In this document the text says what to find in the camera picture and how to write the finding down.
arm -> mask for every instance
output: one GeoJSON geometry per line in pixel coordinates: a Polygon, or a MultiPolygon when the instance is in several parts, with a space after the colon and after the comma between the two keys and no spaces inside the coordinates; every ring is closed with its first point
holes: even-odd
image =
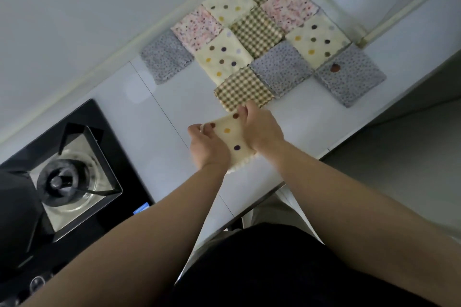
{"type": "Polygon", "coordinates": [[[339,258],[441,306],[459,306],[461,246],[400,203],[286,142],[269,111],[248,102],[239,113],[249,146],[277,169],[339,258]]]}
{"type": "Polygon", "coordinates": [[[174,284],[230,162],[227,146],[209,125],[204,133],[192,125],[189,133],[199,171],[78,255],[26,307],[150,306],[174,284]]]}

person's left hand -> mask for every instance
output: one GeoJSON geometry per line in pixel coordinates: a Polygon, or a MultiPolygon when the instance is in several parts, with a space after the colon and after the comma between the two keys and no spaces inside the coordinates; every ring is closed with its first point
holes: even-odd
{"type": "Polygon", "coordinates": [[[227,145],[216,135],[210,124],[205,124],[203,132],[200,124],[187,128],[192,138],[190,152],[197,168],[203,169],[206,165],[216,165],[224,172],[229,169],[231,154],[227,145]]]}

person's right arm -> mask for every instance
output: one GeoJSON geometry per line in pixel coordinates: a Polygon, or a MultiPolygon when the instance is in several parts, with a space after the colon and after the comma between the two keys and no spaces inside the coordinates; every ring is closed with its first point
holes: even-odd
{"type": "Polygon", "coordinates": [[[272,114],[239,106],[251,148],[277,169],[309,222],[349,267],[441,306],[461,305],[461,246],[401,205],[284,140],[272,114]]]}

person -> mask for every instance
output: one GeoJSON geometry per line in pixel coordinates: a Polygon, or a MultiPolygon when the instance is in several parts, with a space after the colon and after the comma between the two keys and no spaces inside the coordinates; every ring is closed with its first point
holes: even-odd
{"type": "Polygon", "coordinates": [[[188,128],[198,171],[89,246],[32,306],[461,306],[461,246],[398,202],[285,141],[270,113],[239,106],[244,138],[281,174],[323,243],[267,221],[210,247],[178,279],[230,163],[213,128],[188,128]]]}

black stove top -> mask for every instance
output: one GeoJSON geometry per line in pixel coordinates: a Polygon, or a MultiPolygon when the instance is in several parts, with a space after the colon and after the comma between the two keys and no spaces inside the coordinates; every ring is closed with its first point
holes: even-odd
{"type": "Polygon", "coordinates": [[[21,303],[152,204],[96,102],[87,101],[0,165],[0,306],[21,303]],[[87,153],[75,150],[82,143],[87,153]]]}

